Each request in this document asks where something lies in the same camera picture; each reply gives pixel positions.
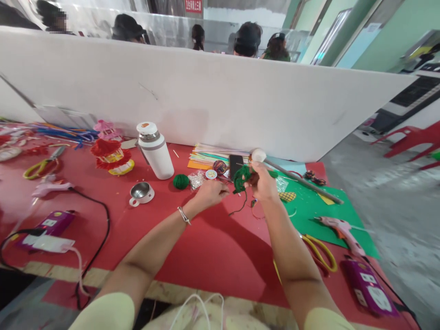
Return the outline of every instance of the bracelet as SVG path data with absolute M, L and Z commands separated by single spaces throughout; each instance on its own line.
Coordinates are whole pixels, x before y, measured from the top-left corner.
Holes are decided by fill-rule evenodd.
M 191 222 L 189 221 L 189 219 L 188 219 L 188 217 L 185 215 L 185 213 L 183 213 L 182 208 L 179 206 L 177 209 L 179 210 L 179 212 L 180 212 L 180 214 L 181 214 L 181 216 L 182 216 L 182 218 L 183 218 L 183 221 L 185 221 L 187 224 L 189 224 L 189 225 L 191 226 Z

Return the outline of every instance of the red sign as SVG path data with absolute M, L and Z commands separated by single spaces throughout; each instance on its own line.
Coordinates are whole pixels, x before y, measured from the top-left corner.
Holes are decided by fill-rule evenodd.
M 185 0 L 185 11 L 202 13 L 202 0 Z

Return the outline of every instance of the sleeve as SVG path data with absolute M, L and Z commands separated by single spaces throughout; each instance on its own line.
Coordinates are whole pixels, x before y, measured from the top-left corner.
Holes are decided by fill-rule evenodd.
M 314 308 L 306 317 L 304 330 L 354 330 L 348 321 L 326 308 Z
M 125 293 L 115 292 L 92 301 L 69 330 L 131 330 L 133 324 L 133 300 Z

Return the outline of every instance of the concrete floor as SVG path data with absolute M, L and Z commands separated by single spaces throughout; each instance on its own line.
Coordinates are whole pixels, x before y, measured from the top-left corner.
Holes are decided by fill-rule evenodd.
M 322 161 L 333 187 L 346 191 L 382 257 L 396 292 L 423 330 L 440 329 L 440 167 L 416 153 L 391 159 L 389 144 L 370 146 L 350 134 Z

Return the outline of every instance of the red table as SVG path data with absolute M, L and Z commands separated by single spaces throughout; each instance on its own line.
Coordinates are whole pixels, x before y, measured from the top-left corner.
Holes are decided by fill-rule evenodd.
M 192 147 L 171 144 L 170 155 L 176 174 L 190 174 L 187 168 Z M 193 196 L 187 188 L 178 191 L 172 180 L 158 180 L 142 155 L 131 149 L 136 163 L 134 169 L 124 176 L 112 176 L 105 170 L 95 168 L 95 158 L 89 148 L 73 150 L 67 148 L 60 159 L 64 168 L 58 175 L 73 183 L 82 193 L 105 202 L 110 208 L 111 230 L 107 243 L 93 267 L 112 270 L 124 255 L 156 224 L 178 206 Z M 31 194 L 38 180 L 23 179 L 23 172 L 45 156 L 20 155 L 15 159 L 0 163 L 0 237 L 10 233 L 17 221 L 29 214 Z M 308 170 L 315 171 L 317 177 L 326 179 L 324 165 L 313 163 Z M 156 195 L 148 204 L 137 208 L 129 206 L 130 188 L 145 180 L 154 188 Z M 288 307 L 280 282 L 273 267 L 272 249 L 264 220 L 252 216 L 250 198 L 246 207 L 232 217 L 228 214 L 239 209 L 245 195 L 228 196 L 225 201 L 193 220 L 171 251 L 156 279 L 181 286 L 188 286 L 210 292 L 220 292 L 257 302 Z M 255 213 L 261 214 L 257 205 Z M 52 192 L 34 206 L 33 214 L 21 228 L 31 228 L 54 210 L 77 211 L 74 222 L 65 230 L 63 237 L 76 240 L 75 246 L 81 251 L 84 264 L 90 260 L 101 243 L 105 230 L 105 211 L 102 206 L 85 200 L 73 192 Z M 347 250 L 327 244 L 339 262 Z M 73 253 L 63 255 L 34 253 L 28 255 L 9 244 L 4 252 L 5 259 L 14 266 L 22 267 L 29 261 L 77 267 Z M 386 329 L 416 329 L 410 317 L 375 318 L 363 311 L 341 271 L 331 274 L 325 283 L 338 307 L 350 322 Z

